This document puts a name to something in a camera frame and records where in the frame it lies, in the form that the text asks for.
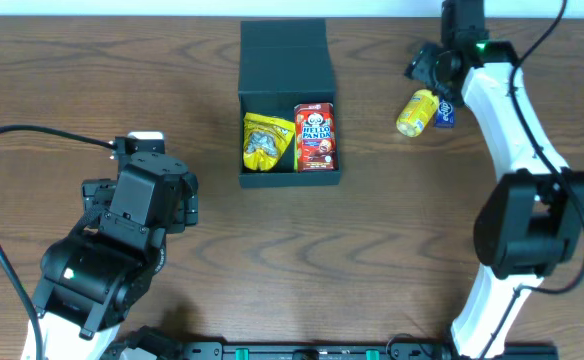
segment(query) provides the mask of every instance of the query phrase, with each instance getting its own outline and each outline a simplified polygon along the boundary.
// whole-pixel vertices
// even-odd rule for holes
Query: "box lid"
[[[241,23],[239,95],[335,88],[325,20]]]

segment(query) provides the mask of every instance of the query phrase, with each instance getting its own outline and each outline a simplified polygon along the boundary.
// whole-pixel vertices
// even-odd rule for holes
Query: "yellow can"
[[[439,98],[430,90],[419,90],[412,95],[412,99],[396,119],[396,128],[401,134],[419,136],[427,126],[430,118],[436,114],[439,107]]]

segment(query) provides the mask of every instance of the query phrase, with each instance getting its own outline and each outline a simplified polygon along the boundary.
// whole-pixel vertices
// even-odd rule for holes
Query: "white wall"
[[[0,15],[433,16],[442,0],[0,0]],[[490,17],[554,17],[560,0],[485,0]],[[584,18],[584,0],[566,17]]]

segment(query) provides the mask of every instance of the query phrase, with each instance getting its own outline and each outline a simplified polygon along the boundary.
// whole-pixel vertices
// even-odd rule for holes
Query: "wooden table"
[[[438,19],[329,20],[343,178],[335,187],[241,190],[239,19],[0,18],[0,125],[109,140],[156,129],[199,178],[200,224],[168,244],[168,265],[120,334],[159,326],[181,340],[384,343],[441,338],[477,272],[472,226],[495,180],[467,110],[453,130],[394,128],[420,88],[403,77],[438,41]],[[490,20],[520,52],[548,20]],[[525,66],[545,131],[584,169],[584,21],[565,21]],[[32,134],[0,138],[0,240],[27,290],[80,217],[81,181],[115,176],[108,154]],[[575,259],[546,281],[566,283]],[[0,359],[17,358],[26,315],[0,268]],[[554,341],[584,359],[584,285],[532,295],[510,340]]]

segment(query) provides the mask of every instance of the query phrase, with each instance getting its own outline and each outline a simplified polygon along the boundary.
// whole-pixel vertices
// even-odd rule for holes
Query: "dark green box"
[[[241,158],[243,188],[336,185],[341,179],[339,117],[335,113],[338,170],[294,172],[294,143],[269,172],[243,166],[246,112],[294,119],[298,104],[329,102],[336,110],[336,85],[325,35],[325,20],[244,21],[241,23]]]

